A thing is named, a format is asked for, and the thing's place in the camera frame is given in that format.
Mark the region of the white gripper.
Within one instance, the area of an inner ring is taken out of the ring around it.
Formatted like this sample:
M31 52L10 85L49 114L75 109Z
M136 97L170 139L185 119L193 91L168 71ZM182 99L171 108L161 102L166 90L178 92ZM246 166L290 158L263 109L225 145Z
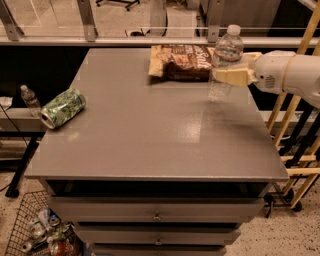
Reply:
M242 63L251 63L248 68L215 69L213 77L232 86L246 87L251 83L262 92L282 94L284 77L289 62L296 54L292 51L275 50L265 54L246 52Z

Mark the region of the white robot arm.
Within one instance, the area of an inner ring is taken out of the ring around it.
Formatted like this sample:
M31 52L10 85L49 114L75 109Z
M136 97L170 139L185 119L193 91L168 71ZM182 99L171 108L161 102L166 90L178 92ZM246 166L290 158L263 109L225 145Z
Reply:
M254 84L267 93L290 93L320 108L319 56L280 50L244 53L239 63L214 68L213 78L238 87Z

